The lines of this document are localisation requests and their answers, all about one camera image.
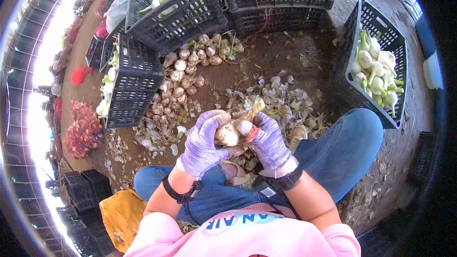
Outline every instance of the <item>ground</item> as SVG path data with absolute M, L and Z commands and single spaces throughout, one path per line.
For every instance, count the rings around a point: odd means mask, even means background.
M 89 12 L 85 14 L 66 70 L 62 90 L 62 139 L 65 138 L 66 129 L 73 122 L 72 100 L 83 101 L 93 106 L 97 106 L 100 102 L 101 77 L 97 70 L 80 86 L 74 86 L 70 77 L 71 72 L 85 62 L 84 55 L 92 34 L 100 23 L 94 15 L 94 8 L 98 1 L 95 1 Z M 281 70 L 286 70 L 288 74 L 294 75 L 298 87 L 303 88 L 313 98 L 313 108 L 325 113 L 329 122 L 336 121 L 347 109 L 336 106 L 326 99 L 328 76 L 334 65 L 334 58 L 340 52 L 339 46 L 334 46 L 332 40 L 342 36 L 341 27 L 356 2 L 357 0 L 335 0 L 332 10 L 328 11 L 325 20 L 317 30 L 289 32 L 288 35 L 282 32 L 260 35 L 252 42 L 253 48 L 249 52 L 245 51 L 245 55 L 250 58 L 244 60 L 242 64 L 199 66 L 197 72 L 206 78 L 209 85 L 200 89 L 192 97 L 193 100 L 201 103 L 203 111 L 214 109 L 215 104 L 224 106 L 227 102 L 224 96 L 225 89 L 233 88 L 234 83 L 244 77 L 248 77 L 249 80 L 238 84 L 238 89 L 245 89 L 252 85 L 254 74 L 262 75 L 269 80 Z M 378 157 L 365 176 L 338 204 L 341 219 L 349 224 L 356 234 L 371 228 L 395 208 L 406 205 L 412 197 L 413 189 L 407 183 L 408 168 L 414 156 L 420 132 L 433 130 L 433 97 L 425 84 L 422 71 L 424 57 L 414 31 L 414 20 L 400 0 L 368 0 L 368 2 L 396 25 L 407 40 L 409 89 L 402 129 L 384 130 L 384 141 Z M 307 68 L 301 64 L 300 54 L 304 54 L 308 60 Z M 319 90 L 323 93 L 321 99 L 316 96 L 320 94 Z M 105 135 L 103 148 L 91 151 L 86 159 L 74 160 L 65 150 L 64 155 L 77 171 L 95 168 L 106 175 L 109 173 L 105 167 L 105 161 L 110 160 L 113 174 L 116 176 L 112 186 L 116 190 L 131 187 L 135 172 L 143 166 L 174 165 L 176 157 L 171 154 L 168 147 L 163 156 L 158 155 L 152 159 L 143 146 L 137 145 L 134 135 L 135 131 L 132 128 L 120 128 L 113 136 L 115 142 L 120 137 L 122 143 L 127 145 L 128 150 L 124 155 L 130 158 L 125 164 L 116 162 L 115 157 L 108 151 L 109 134 Z M 178 149 L 179 153 L 182 153 L 184 143 L 179 143 Z

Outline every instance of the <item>worker in background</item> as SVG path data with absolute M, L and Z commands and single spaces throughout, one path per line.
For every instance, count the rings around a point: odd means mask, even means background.
M 383 135 L 379 118 L 351 110 L 315 140 L 306 140 L 300 125 L 292 153 L 276 121 L 258 113 L 252 144 L 263 166 L 260 192 L 225 186 L 238 173 L 220 162 L 243 153 L 239 146 L 214 146 L 216 129 L 229 121 L 222 110 L 203 113 L 176 166 L 139 170 L 135 190 L 148 203 L 124 256 L 360 256 L 335 203 L 374 160 Z M 200 227 L 183 235 L 175 219 Z

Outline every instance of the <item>concrete floor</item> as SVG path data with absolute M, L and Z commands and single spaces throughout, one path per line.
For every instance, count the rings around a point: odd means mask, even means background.
M 101 77 L 95 71 L 92 77 L 87 77 L 81 86 L 74 86 L 71 83 L 71 72 L 80 64 L 84 63 L 84 56 L 90 43 L 90 39 L 99 20 L 93 11 L 97 5 L 95 1 L 89 12 L 84 17 L 78 37 L 75 41 L 71 62 L 66 70 L 66 76 L 62 90 L 62 139 L 65 137 L 66 129 L 71 125 L 71 101 L 83 101 L 94 106 L 100 102 Z M 227 87 L 233 85 L 246 75 L 252 77 L 253 73 L 259 73 L 254 64 L 262 66 L 261 74 L 265 77 L 274 76 L 278 70 L 287 69 L 297 73 L 297 81 L 309 95 L 313 96 L 319 85 L 324 85 L 328 81 L 328 75 L 334 64 L 336 54 L 340 51 L 334 47 L 332 40 L 337 36 L 342 36 L 341 27 L 347 20 L 352 9 L 358 0 L 335 0 L 332 10 L 328 12 L 329 24 L 322 24 L 318 30 L 304 31 L 302 34 L 294 32 L 293 36 L 298 40 L 297 44 L 284 46 L 288 37 L 282 33 L 272 35 L 273 46 L 266 43 L 266 39 L 259 38 L 255 42 L 256 51 L 250 62 L 247 62 L 243 69 L 234 65 L 221 65 L 218 67 L 199 67 L 199 71 L 208 79 L 210 86 L 202 89 L 195 99 L 202 103 L 203 111 L 213 109 L 213 92 L 217 91 L 223 100 L 223 93 Z M 409 164 L 414 156 L 421 131 L 432 131 L 433 129 L 433 97 L 429 89 L 426 88 L 425 79 L 422 71 L 424 57 L 414 30 L 414 20 L 409 16 L 406 8 L 400 0 L 368 0 L 378 10 L 380 10 L 401 33 L 405 36 L 408 46 L 408 84 L 405 118 L 402 122 L 401 130 L 386 129 L 384 131 L 384 141 L 378 157 L 374 160 L 371 168 L 359 183 L 349 192 L 346 197 L 338 204 L 340 215 L 343 222 L 349 224 L 356 234 L 374 226 L 377 222 L 386 217 L 395 208 L 405 205 L 412 196 L 412 189 L 406 182 Z M 300 66 L 297 58 L 300 52 L 310 49 L 315 50 L 310 55 L 310 63 L 313 66 L 319 65 L 321 68 L 312 67 L 304 70 Z M 273 56 L 280 54 L 279 60 L 274 60 Z M 285 61 L 285 57 L 290 55 L 292 59 Z M 221 72 L 230 74 L 227 79 L 221 80 Z M 323 100 L 322 104 L 317 104 L 317 111 L 325 111 L 331 120 L 335 120 L 339 111 L 328 106 Z M 120 136 L 128 146 L 128 151 L 124 156 L 129 156 L 129 163 L 121 164 L 114 160 L 114 156 L 109 150 L 109 141 Z M 179 152 L 184 151 L 184 143 L 178 145 Z M 111 138 L 106 135 L 104 148 L 94 150 L 88 158 L 74 160 L 64 150 L 64 155 L 77 170 L 82 171 L 89 168 L 96 168 L 108 175 L 105 161 L 112 163 L 113 173 L 117 177 L 112 186 L 116 190 L 131 187 L 134 173 L 141 167 L 151 164 L 172 165 L 175 157 L 167 149 L 163 156 L 155 160 L 152 159 L 145 148 L 135 144 L 134 131 L 131 128 L 118 129 L 115 136 Z

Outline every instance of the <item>hand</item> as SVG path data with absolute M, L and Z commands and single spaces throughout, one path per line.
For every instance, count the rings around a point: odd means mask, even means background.
M 293 172 L 298 162 L 284 144 L 283 135 L 276 120 L 259 112 L 253 122 L 260 128 L 252 139 L 253 149 L 264 168 L 259 174 L 280 178 Z M 243 121 L 237 129 L 247 136 L 252 129 L 252 123 Z
M 211 110 L 200 115 L 197 123 L 189 130 L 186 140 L 186 150 L 176 161 L 176 166 L 200 179 L 203 174 L 217 165 L 220 161 L 241 155 L 242 146 L 216 149 L 214 134 L 217 128 L 230 121 L 230 114 L 223 110 Z

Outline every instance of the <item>purple knit glove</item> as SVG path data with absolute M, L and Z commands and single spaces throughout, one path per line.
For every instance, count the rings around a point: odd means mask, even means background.
M 200 115 L 197 123 L 189 130 L 186 140 L 186 150 L 177 159 L 176 166 L 189 173 L 195 179 L 217 165 L 220 161 L 234 156 L 238 147 L 217 149 L 214 146 L 216 130 L 230 121 L 230 114 L 223 110 L 210 110 Z
M 276 169 L 291 153 L 284 144 L 281 129 L 276 120 L 263 112 L 259 112 L 253 122 L 261 129 L 252 140 L 254 151 L 264 169 Z

